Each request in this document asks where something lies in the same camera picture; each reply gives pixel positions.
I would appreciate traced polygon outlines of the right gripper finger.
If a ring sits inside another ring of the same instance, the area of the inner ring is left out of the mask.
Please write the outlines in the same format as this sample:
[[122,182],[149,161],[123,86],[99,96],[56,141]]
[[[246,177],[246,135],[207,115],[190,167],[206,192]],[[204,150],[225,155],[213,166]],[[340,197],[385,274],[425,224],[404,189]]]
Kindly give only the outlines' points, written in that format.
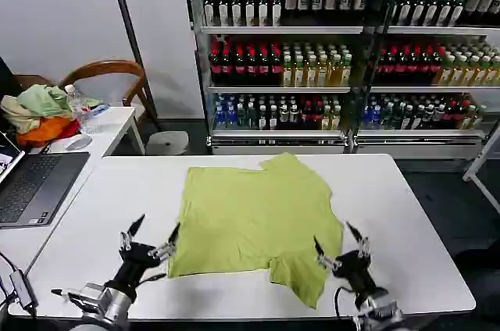
[[324,250],[322,249],[319,241],[314,238],[314,246],[317,253],[317,261],[324,267],[330,270],[339,270],[342,267],[342,263],[336,259],[328,257]]
[[361,234],[361,232],[357,228],[355,228],[350,222],[346,222],[346,225],[358,244],[359,258],[368,258],[370,256],[369,238],[364,237]]

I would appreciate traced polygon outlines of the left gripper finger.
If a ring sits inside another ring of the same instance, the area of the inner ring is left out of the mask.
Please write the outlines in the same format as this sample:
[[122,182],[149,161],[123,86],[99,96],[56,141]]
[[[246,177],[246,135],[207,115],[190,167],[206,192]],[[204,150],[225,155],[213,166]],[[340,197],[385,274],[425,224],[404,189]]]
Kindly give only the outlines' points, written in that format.
[[141,217],[135,221],[133,221],[126,232],[121,232],[121,249],[125,251],[129,251],[132,248],[132,242],[136,233],[138,232],[141,224],[145,218],[145,214],[142,214]]
[[177,238],[179,235],[180,223],[176,224],[167,241],[149,252],[149,256],[159,261],[165,261],[172,257],[177,251]]

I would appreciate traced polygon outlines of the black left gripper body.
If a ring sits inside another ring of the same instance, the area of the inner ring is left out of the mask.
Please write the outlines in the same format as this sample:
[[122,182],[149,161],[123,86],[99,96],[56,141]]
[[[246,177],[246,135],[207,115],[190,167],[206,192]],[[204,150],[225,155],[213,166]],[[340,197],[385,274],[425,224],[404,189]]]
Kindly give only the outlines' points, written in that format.
[[104,286],[118,290],[135,302],[136,289],[145,271],[160,266],[160,259],[149,254],[154,249],[153,246],[137,242],[130,244],[130,250],[121,248],[120,257],[123,263],[115,276],[105,282]]

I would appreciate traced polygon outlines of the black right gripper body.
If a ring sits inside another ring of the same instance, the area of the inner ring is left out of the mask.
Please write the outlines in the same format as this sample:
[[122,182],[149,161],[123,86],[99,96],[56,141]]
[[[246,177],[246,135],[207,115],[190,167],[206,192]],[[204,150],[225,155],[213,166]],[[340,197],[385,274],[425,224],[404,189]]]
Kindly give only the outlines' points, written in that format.
[[388,295],[388,291],[375,284],[369,273],[371,264],[370,254],[359,250],[349,251],[337,256],[338,263],[333,274],[337,278],[346,279],[355,294],[355,306],[361,307],[369,298],[375,299]]

